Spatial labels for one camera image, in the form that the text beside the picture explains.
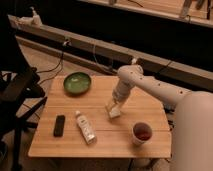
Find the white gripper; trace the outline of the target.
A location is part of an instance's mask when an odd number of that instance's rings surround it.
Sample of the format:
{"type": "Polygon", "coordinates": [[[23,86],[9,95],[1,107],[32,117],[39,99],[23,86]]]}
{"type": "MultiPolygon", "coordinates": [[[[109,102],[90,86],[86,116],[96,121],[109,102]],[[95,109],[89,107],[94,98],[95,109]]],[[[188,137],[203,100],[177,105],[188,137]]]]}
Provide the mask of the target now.
{"type": "Polygon", "coordinates": [[[125,92],[120,92],[118,89],[114,89],[112,92],[112,97],[113,97],[113,100],[110,100],[105,106],[106,110],[111,111],[115,103],[116,104],[114,107],[115,110],[120,111],[121,104],[127,100],[128,94],[125,92]]]}

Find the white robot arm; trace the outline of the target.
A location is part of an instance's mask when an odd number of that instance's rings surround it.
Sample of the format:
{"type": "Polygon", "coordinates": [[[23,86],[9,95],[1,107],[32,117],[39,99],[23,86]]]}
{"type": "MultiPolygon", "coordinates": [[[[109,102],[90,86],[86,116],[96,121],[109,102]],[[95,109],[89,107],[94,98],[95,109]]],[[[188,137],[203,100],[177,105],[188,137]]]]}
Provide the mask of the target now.
{"type": "Polygon", "coordinates": [[[192,91],[144,76],[140,65],[118,69],[118,83],[106,109],[120,115],[133,87],[138,87],[174,110],[170,171],[213,171],[213,93],[192,91]]]}

